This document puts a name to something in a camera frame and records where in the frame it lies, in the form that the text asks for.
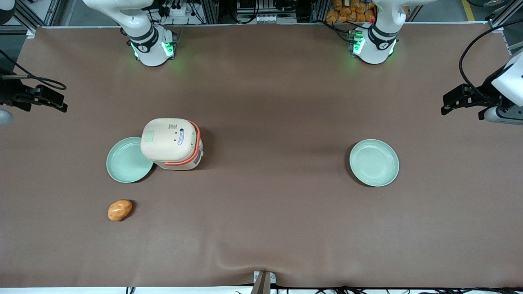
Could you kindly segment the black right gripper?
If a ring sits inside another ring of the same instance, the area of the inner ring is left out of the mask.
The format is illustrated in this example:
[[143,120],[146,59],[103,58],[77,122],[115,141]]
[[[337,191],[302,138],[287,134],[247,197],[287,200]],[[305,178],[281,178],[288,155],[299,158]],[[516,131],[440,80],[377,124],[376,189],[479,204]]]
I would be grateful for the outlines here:
[[0,78],[0,104],[16,107],[24,111],[31,110],[31,104],[48,106],[60,112],[67,112],[68,105],[64,102],[64,96],[54,89],[44,85],[38,85],[35,91],[35,99],[29,102],[20,102],[19,97],[26,98],[30,87],[24,85],[20,80],[5,80]]

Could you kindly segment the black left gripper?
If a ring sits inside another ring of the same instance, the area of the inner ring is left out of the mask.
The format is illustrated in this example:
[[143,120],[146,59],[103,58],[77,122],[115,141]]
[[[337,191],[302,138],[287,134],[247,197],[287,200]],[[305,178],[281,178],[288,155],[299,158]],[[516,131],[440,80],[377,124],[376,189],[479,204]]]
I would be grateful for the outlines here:
[[441,115],[459,108],[497,107],[503,104],[504,96],[492,85],[492,81],[484,81],[480,86],[461,84],[443,95]]

